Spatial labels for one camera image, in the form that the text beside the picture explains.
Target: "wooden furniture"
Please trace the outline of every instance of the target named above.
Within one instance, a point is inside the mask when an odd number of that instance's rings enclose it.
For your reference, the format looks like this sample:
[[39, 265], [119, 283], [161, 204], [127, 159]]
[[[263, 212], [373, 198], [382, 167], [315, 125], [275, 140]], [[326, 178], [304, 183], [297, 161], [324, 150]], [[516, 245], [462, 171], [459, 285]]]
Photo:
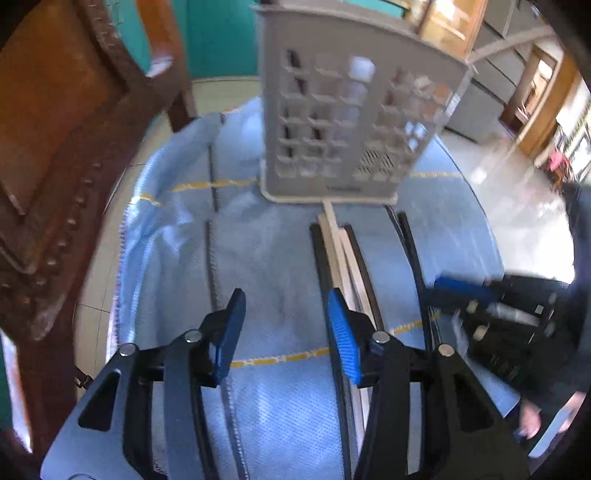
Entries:
[[[522, 36], [524, 41], [485, 59], [475, 60], [477, 73], [450, 118], [448, 128], [478, 143], [495, 134], [498, 119], [511, 102], [524, 74], [524, 59], [529, 58], [534, 41], [540, 41], [538, 33], [543, 32], [544, 27], [547, 27], [544, 20], [536, 17], [534, 8], [525, 0], [513, 6], [512, 0], [491, 0], [488, 3], [474, 50], [492, 48], [495, 44], [505, 48], [504, 42], [516, 35]], [[547, 28], [549, 35], [554, 35], [552, 29]]]
[[196, 115], [169, 1], [137, 5], [146, 75], [101, 0], [12, 1], [0, 15], [4, 441], [35, 465], [76, 402], [73, 312], [113, 185], [156, 115], [173, 130]]
[[546, 91], [531, 115], [530, 121], [515, 139], [519, 149], [525, 155], [534, 158], [548, 143], [556, 129], [556, 116], [578, 79], [579, 70], [576, 63], [572, 57], [565, 54], [562, 62], [554, 69]]
[[405, 20], [421, 38], [459, 59], [472, 51], [488, 0], [414, 0]]

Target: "yellow stitching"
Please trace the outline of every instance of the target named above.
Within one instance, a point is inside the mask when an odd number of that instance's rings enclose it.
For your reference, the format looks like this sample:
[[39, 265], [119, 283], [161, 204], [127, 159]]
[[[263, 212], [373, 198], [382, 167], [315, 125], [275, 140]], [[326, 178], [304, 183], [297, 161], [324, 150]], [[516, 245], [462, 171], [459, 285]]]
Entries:
[[232, 368], [255, 367], [257, 365], [274, 365], [283, 362], [297, 362], [299, 360], [307, 360], [309, 358], [328, 355], [328, 348], [319, 348], [310, 352], [292, 353], [290, 355], [269, 356], [266, 358], [251, 358], [248, 360], [237, 360], [231, 363]]
[[409, 332], [415, 328], [419, 328], [423, 322], [421, 320], [416, 320], [412, 323], [407, 323], [406, 325], [401, 325], [399, 327], [393, 328], [390, 330], [392, 335], [400, 335], [401, 333]]
[[135, 197], [133, 197], [129, 202], [131, 205], [135, 205], [136, 203], [138, 203], [140, 200], [147, 200], [149, 201], [152, 205], [156, 206], [156, 207], [160, 207], [162, 206], [162, 203], [157, 202], [156, 200], [154, 200], [150, 195], [146, 194], [146, 193], [141, 193], [140, 195], [137, 195]]
[[[399, 327], [393, 328], [390, 330], [392, 335], [399, 335], [400, 333], [408, 332], [409, 330], [413, 330], [418, 328], [422, 325], [422, 321], [417, 320], [412, 323], [407, 323], [406, 325], [401, 325]], [[308, 352], [300, 352], [300, 353], [292, 353], [290, 355], [277, 355], [277, 356], [268, 356], [265, 358], [249, 358], [248, 360], [235, 360], [233, 361], [230, 366], [232, 368], [242, 368], [242, 367], [261, 367], [263, 365], [275, 365], [281, 364], [284, 362], [298, 362], [300, 360], [308, 360], [309, 358], [314, 358], [318, 356], [328, 355], [330, 353], [330, 349], [328, 347], [319, 348], [318, 350], [312, 350]]]
[[409, 175], [412, 179], [462, 179], [464, 176], [461, 173], [451, 173], [446, 171], [424, 171], [419, 173], [411, 173]]
[[182, 183], [181, 185], [177, 185], [175, 188], [171, 190], [171, 192], [183, 192], [184, 190], [202, 190], [208, 188], [218, 188], [218, 187], [242, 187], [244, 185], [250, 185], [251, 183], [256, 182], [256, 179], [250, 180], [220, 180], [220, 181], [206, 181], [201, 183]]

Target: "wooden chair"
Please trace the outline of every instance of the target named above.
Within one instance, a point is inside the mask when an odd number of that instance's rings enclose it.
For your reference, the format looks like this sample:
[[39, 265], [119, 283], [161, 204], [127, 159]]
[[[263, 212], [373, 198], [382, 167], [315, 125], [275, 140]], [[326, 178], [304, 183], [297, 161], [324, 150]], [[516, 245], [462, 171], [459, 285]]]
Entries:
[[36, 466], [76, 402], [73, 312], [113, 185], [155, 116], [175, 131], [196, 116], [169, 3], [137, 0], [147, 74], [102, 0], [0, 7], [2, 441]]

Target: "person's hand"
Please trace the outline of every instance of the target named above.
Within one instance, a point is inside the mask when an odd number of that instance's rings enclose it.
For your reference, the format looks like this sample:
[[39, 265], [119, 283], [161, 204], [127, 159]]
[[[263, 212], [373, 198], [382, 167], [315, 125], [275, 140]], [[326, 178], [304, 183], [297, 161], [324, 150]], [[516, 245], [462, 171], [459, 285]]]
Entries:
[[[569, 401], [565, 403], [565, 407], [570, 410], [569, 418], [567, 418], [561, 425], [558, 433], [566, 432], [570, 424], [573, 422], [575, 415], [579, 412], [581, 405], [585, 400], [583, 392], [575, 392]], [[519, 414], [519, 433], [522, 437], [531, 439], [540, 431], [542, 422], [540, 419], [540, 409], [530, 401], [525, 399], [521, 402], [521, 412]]]
[[564, 433], [569, 429], [575, 415], [579, 412], [579, 409], [583, 404], [583, 400], [585, 400], [585, 394], [583, 392], [575, 392], [573, 396], [570, 397], [569, 401], [565, 405], [565, 407], [570, 409], [569, 418], [564, 421], [558, 433]]
[[519, 413], [519, 434], [527, 439], [532, 439], [541, 427], [540, 409], [532, 402], [523, 399]]

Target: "red object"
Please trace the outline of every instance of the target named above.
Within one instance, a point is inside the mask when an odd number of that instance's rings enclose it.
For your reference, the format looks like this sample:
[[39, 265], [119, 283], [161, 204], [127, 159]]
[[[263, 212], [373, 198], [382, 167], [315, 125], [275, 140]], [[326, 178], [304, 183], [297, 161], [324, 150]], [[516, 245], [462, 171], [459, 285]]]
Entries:
[[555, 150], [554, 153], [550, 156], [550, 166], [548, 169], [550, 171], [555, 171], [558, 167], [562, 165], [562, 163], [567, 163], [568, 158], [562, 152]]

